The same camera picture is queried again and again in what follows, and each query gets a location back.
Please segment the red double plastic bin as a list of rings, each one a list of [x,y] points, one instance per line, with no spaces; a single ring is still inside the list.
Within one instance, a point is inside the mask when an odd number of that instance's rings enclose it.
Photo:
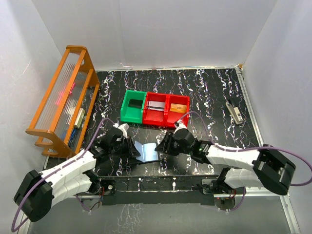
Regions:
[[[147,104],[150,100],[165,102],[164,111],[154,111],[147,109]],[[145,125],[174,128],[174,123],[179,119],[182,119],[183,123],[188,125],[189,116],[185,115],[186,113],[180,114],[169,111],[171,103],[188,105],[187,112],[190,110],[189,96],[148,92],[143,110],[142,123]]]

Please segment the green plastic bin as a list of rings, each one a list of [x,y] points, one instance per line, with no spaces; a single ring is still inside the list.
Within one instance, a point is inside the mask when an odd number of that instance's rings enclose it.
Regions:
[[[146,96],[144,91],[126,90],[120,110],[121,121],[142,124]]]

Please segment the dark grey credit card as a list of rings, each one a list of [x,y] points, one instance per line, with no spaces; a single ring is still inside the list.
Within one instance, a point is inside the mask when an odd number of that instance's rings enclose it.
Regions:
[[[143,100],[138,99],[130,99],[128,103],[128,107],[141,109],[143,105]]]

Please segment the black silver stapler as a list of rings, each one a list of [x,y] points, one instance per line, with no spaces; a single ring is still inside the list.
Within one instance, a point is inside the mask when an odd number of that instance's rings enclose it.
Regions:
[[[232,118],[234,119],[235,124],[236,125],[242,124],[243,117],[241,115],[241,112],[239,110],[239,107],[238,107],[236,101],[233,98],[229,98],[225,104],[226,104],[226,107],[227,107],[228,111],[230,112]]]

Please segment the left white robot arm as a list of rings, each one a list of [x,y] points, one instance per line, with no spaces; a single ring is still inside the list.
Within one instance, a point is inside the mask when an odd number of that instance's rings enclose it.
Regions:
[[[108,161],[112,155],[136,158],[140,156],[128,136],[129,125],[113,126],[99,142],[76,156],[55,166],[37,172],[28,172],[14,196],[19,210],[31,222],[42,219],[57,203],[78,193],[95,190],[99,176],[95,168]]]

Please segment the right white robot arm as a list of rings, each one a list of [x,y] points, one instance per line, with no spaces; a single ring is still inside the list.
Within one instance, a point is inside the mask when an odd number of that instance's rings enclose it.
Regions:
[[[201,164],[223,165],[217,180],[204,185],[212,193],[258,187],[286,195],[296,169],[294,163],[272,147],[251,150],[219,146],[198,140],[187,129],[167,132],[155,151],[170,156],[186,154]]]

